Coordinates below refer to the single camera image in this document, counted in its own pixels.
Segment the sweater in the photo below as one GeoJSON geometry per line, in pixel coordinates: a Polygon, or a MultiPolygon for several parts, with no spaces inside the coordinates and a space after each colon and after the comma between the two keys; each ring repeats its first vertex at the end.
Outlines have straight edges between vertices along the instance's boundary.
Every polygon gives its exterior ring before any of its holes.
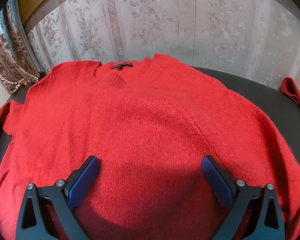
{"type": "Polygon", "coordinates": [[[93,239],[208,239],[227,212],[201,172],[212,155],[234,179],[272,183],[286,239],[296,239],[300,165],[267,115],[172,57],[131,63],[62,63],[24,105],[0,109],[12,136],[0,166],[3,236],[15,239],[28,183],[50,186],[94,155],[99,174],[74,209],[93,239]]]}

